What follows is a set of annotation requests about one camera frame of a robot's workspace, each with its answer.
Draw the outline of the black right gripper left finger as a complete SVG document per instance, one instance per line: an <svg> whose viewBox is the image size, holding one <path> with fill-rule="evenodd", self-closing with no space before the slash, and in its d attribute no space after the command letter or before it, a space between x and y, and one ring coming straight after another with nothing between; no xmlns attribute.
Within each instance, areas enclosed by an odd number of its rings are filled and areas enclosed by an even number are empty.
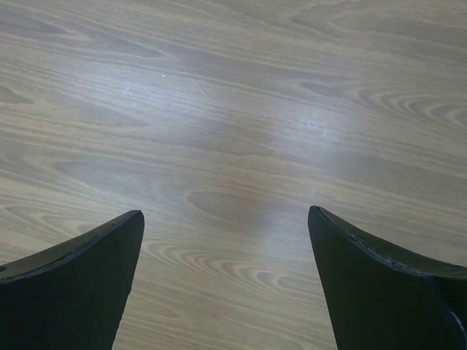
<svg viewBox="0 0 467 350"><path fill-rule="evenodd" d="M144 215L1 266L2 349L111 349L130 295Z"/></svg>

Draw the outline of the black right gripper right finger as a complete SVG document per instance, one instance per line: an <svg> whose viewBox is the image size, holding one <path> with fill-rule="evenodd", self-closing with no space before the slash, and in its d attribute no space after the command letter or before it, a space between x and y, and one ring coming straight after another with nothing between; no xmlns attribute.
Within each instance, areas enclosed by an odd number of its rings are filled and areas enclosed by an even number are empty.
<svg viewBox="0 0 467 350"><path fill-rule="evenodd" d="M466 268L311 206L309 236L338 349L465 349Z"/></svg>

